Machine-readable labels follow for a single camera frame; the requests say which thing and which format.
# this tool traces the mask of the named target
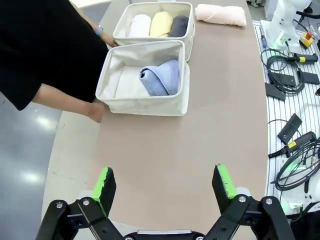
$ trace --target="pink towel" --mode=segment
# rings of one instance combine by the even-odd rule
[[[230,24],[244,27],[247,25],[245,11],[240,6],[217,6],[198,4],[195,8],[197,20],[212,24]]]

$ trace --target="blue wristband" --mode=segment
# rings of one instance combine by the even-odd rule
[[[100,36],[100,34],[102,33],[103,30],[104,30],[104,29],[99,25],[99,28],[98,28],[97,31],[95,31],[95,34],[96,34],[97,36]]]

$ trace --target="white towel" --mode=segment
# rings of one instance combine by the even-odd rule
[[[195,8],[195,16],[197,20],[212,24],[247,25],[245,11],[240,6],[199,4]]]
[[[129,38],[147,38],[150,33],[151,17],[145,14],[136,15],[131,22]]]

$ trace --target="white slatted surface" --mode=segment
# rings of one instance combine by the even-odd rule
[[[259,21],[252,21],[253,27],[256,33],[256,39],[259,43],[260,53],[263,50],[261,43],[261,35],[262,35],[262,27]],[[306,55],[312,55],[316,53],[318,57],[320,56],[320,52],[318,50],[316,41],[312,43],[312,45],[307,49],[302,49],[302,53]],[[262,58],[264,63],[267,62],[267,59],[271,57],[271,52],[267,51],[263,54]],[[298,63],[301,70],[304,72],[309,72],[313,74],[317,74],[320,78],[320,63],[319,61],[315,64],[303,64]],[[266,83],[269,82],[267,68],[261,63],[261,67],[264,70],[264,81]],[[274,66],[275,68],[280,68],[280,63],[277,63]],[[281,72],[282,74],[292,75],[294,78],[298,79],[296,70],[291,66],[287,66]],[[298,129],[300,133],[303,135],[309,131],[315,133],[316,137],[320,137],[320,97],[315,95],[317,89],[320,88],[320,85],[315,84],[305,84],[304,89],[299,92],[299,94],[295,96],[286,96],[285,101],[277,100],[273,97],[266,97],[266,105],[267,105],[267,120],[272,121],[274,119],[283,119],[289,120],[290,117],[295,113],[301,120],[302,124]],[[283,143],[281,143],[280,139],[278,139],[277,135],[281,131],[281,129],[285,126],[286,122],[284,121],[275,121],[268,125],[268,153],[274,153],[281,148],[283,148]],[[293,136],[293,139],[299,137],[298,133]],[[270,184],[275,179],[276,174],[279,171],[279,161],[281,161],[283,157],[275,157],[272,159],[267,159],[267,178],[266,178],[266,187],[265,187],[265,195],[266,196],[280,196],[280,192],[274,187],[274,184]],[[318,203],[313,209],[320,210],[320,203]],[[297,213],[297,211],[293,212],[291,210],[285,211],[286,214]]]

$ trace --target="person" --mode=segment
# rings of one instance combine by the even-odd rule
[[[116,41],[69,0],[3,1],[0,92],[19,110],[30,102],[101,122],[100,72]]]

